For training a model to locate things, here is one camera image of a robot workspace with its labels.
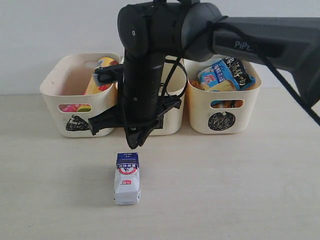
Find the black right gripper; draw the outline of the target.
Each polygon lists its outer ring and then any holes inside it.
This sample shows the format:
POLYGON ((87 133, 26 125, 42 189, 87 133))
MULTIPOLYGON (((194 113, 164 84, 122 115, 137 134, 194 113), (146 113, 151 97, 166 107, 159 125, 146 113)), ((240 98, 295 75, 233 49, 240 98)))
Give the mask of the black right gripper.
POLYGON ((117 84, 116 104, 89 118, 92 135, 104 129, 123 128, 131 150, 142 147, 164 115, 182 104, 181 94, 168 95, 162 83, 165 57, 125 57, 122 81, 117 84))

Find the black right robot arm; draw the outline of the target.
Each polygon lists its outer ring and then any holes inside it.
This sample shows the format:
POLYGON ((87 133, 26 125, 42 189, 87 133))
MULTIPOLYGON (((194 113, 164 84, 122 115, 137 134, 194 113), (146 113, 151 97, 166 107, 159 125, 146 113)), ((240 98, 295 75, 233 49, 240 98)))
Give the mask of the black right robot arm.
POLYGON ((144 144, 161 117, 181 106, 166 96, 167 56, 205 62, 214 55, 265 65, 316 122, 320 99, 320 20, 317 17, 231 17, 212 3, 178 0, 128 4, 117 15, 123 64, 95 70, 99 84, 117 83, 117 103, 88 120, 95 135, 123 128, 131 149, 144 144))

